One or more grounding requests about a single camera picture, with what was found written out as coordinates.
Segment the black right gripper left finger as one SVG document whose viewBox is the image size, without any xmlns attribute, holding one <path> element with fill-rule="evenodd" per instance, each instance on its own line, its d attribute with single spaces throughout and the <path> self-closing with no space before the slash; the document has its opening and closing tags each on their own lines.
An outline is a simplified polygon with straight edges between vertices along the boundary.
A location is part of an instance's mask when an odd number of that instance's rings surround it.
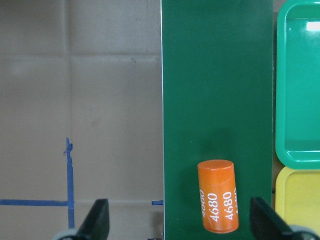
<svg viewBox="0 0 320 240">
<path fill-rule="evenodd" d="M 107 240 L 110 232 L 108 199 L 97 199 L 75 234 L 76 240 Z"/>
</svg>

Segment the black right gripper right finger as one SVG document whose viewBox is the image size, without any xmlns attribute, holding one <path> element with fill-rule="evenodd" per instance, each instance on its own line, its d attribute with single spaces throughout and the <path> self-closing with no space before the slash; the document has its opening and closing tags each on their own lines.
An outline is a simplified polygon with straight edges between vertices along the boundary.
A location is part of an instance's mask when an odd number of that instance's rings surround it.
<svg viewBox="0 0 320 240">
<path fill-rule="evenodd" d="M 249 223 L 256 240 L 297 240 L 296 233 L 261 197 L 250 200 Z"/>
</svg>

